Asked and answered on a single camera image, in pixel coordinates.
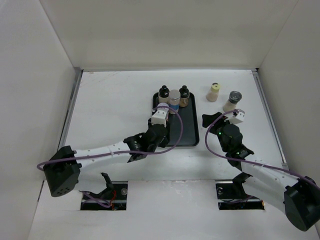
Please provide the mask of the yellow-lid spice bottle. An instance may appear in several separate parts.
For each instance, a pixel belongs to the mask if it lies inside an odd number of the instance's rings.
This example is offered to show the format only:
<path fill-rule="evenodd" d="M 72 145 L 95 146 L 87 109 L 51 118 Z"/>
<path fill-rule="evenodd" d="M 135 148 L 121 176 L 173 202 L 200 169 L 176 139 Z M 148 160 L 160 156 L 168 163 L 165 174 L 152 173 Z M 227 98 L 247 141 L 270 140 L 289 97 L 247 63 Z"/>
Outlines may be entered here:
<path fill-rule="evenodd" d="M 215 102 L 218 97 L 219 97 L 219 91 L 220 91 L 220 84 L 217 83 L 217 82 L 214 82 L 211 87 L 210 87 L 210 90 L 209 92 L 207 93 L 206 95 L 206 99 L 209 101 L 209 102 Z"/>

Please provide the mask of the white-lid red-label spice jar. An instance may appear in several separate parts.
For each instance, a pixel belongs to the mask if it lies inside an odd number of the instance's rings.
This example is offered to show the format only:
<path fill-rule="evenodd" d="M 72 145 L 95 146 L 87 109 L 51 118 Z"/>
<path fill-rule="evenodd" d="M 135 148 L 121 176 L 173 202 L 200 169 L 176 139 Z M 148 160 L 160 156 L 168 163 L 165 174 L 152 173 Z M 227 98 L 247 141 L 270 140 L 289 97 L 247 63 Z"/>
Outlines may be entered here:
<path fill-rule="evenodd" d="M 165 103 L 165 102 L 161 102 L 161 103 L 159 103 L 158 105 L 157 105 L 157 107 L 159 107 L 159 108 L 166 108 L 166 107 L 168 107 L 169 105 L 167 104 L 167 103 Z"/>

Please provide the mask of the black-cap bottle brown spice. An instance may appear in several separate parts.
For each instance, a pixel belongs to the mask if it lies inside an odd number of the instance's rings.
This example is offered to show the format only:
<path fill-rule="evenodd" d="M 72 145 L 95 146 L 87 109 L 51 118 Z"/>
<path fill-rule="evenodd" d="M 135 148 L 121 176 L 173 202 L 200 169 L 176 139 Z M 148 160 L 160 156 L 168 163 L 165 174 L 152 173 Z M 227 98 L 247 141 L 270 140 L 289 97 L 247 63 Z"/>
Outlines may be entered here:
<path fill-rule="evenodd" d="M 179 89 L 179 93 L 180 93 L 179 106 L 184 108 L 189 104 L 190 91 L 186 85 L 183 85 Z"/>

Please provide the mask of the grey-lid grinder bottle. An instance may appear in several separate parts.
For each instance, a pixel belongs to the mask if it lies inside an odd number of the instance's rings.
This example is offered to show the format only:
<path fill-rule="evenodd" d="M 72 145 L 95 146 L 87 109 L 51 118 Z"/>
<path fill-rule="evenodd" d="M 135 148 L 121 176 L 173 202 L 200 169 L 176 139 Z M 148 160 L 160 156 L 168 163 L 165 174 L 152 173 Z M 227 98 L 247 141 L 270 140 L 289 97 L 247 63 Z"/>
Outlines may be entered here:
<path fill-rule="evenodd" d="M 242 99 L 242 94 L 239 91 L 231 91 L 228 100 L 223 105 L 224 112 L 233 111 L 236 109 L 238 102 Z"/>

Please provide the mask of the silver-lid jar white beads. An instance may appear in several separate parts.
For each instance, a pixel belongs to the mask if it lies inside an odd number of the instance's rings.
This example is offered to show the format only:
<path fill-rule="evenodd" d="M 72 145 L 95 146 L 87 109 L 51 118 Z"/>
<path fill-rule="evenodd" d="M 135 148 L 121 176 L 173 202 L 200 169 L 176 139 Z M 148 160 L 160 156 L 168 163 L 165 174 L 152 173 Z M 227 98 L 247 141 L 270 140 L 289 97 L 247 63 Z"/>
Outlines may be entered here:
<path fill-rule="evenodd" d="M 175 115 L 176 112 L 179 111 L 181 94 L 177 89 L 173 89 L 169 92 L 168 97 L 169 97 L 168 105 L 172 109 L 172 110 L 169 110 L 169 113 L 172 115 Z"/>

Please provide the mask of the black-cap bottle white powder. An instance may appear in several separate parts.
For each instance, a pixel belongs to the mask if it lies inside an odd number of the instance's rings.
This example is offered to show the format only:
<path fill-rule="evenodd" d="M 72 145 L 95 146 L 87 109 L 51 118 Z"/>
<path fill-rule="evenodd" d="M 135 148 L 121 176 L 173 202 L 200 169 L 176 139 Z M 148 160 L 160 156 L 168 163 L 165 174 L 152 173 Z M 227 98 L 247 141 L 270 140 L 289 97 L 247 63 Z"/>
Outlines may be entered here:
<path fill-rule="evenodd" d="M 166 85 L 163 85 L 158 91 L 158 102 L 159 103 L 169 103 L 170 90 Z"/>

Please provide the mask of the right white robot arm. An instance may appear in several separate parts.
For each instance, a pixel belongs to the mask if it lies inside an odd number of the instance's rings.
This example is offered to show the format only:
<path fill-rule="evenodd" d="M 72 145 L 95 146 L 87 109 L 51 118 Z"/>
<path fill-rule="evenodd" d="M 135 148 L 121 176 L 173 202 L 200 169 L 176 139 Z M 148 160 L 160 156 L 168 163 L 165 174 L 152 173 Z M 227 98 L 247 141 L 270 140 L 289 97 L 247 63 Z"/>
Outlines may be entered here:
<path fill-rule="evenodd" d="M 306 232 L 320 220 L 320 188 L 313 179 L 281 167 L 268 165 L 243 144 L 238 124 L 245 118 L 241 109 L 202 115 L 207 134 L 217 136 L 225 153 L 222 158 L 240 171 L 232 192 L 238 198 L 256 197 L 285 214 L 298 230 Z"/>

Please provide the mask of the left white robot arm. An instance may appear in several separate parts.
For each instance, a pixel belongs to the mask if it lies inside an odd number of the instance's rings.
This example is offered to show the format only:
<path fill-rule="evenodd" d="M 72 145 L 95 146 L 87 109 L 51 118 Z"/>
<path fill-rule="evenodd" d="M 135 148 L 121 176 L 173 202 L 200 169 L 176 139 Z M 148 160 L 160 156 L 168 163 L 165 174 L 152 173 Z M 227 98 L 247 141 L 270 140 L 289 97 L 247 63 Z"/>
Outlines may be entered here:
<path fill-rule="evenodd" d="M 106 182 L 95 183 L 93 186 L 85 184 L 85 172 L 111 164 L 142 160 L 155 153 L 158 147 L 166 147 L 169 141 L 169 123 L 149 122 L 146 132 L 105 147 L 74 150 L 69 145 L 63 146 L 42 167 L 50 194 L 52 197 L 61 197 L 78 189 L 95 191 L 100 199 L 108 199 L 112 195 L 112 186 Z"/>

